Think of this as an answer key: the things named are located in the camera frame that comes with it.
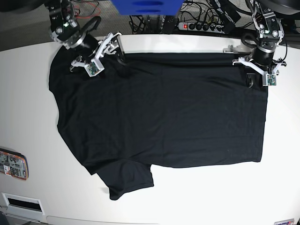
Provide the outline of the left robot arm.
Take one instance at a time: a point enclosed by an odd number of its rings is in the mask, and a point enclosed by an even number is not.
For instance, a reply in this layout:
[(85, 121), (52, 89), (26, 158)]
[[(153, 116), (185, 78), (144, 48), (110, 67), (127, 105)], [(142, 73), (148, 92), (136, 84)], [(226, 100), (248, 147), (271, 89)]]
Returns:
[(263, 86), (275, 86), (280, 66), (286, 66), (284, 59), (273, 59), (276, 47), (284, 39), (284, 29), (272, 9), (256, 0), (247, 0), (246, 4), (251, 10), (256, 36), (252, 33), (242, 35), (242, 44), (252, 52), (234, 59), (232, 64), (243, 65), (261, 75)]

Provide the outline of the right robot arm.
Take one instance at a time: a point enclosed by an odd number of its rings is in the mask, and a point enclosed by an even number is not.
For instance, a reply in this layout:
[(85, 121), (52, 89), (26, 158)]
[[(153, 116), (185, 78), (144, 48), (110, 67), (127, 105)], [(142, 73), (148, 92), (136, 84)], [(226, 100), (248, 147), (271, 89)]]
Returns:
[(84, 68), (90, 77), (97, 76), (105, 69), (101, 59), (106, 55), (115, 55), (117, 61), (125, 65), (120, 32), (115, 34), (110, 32), (103, 40), (96, 40), (90, 34), (98, 28), (102, 20), (100, 16), (91, 18), (80, 27), (72, 1), (49, 0), (44, 6), (49, 10), (52, 40), (78, 54), (71, 62), (71, 72), (74, 68)]

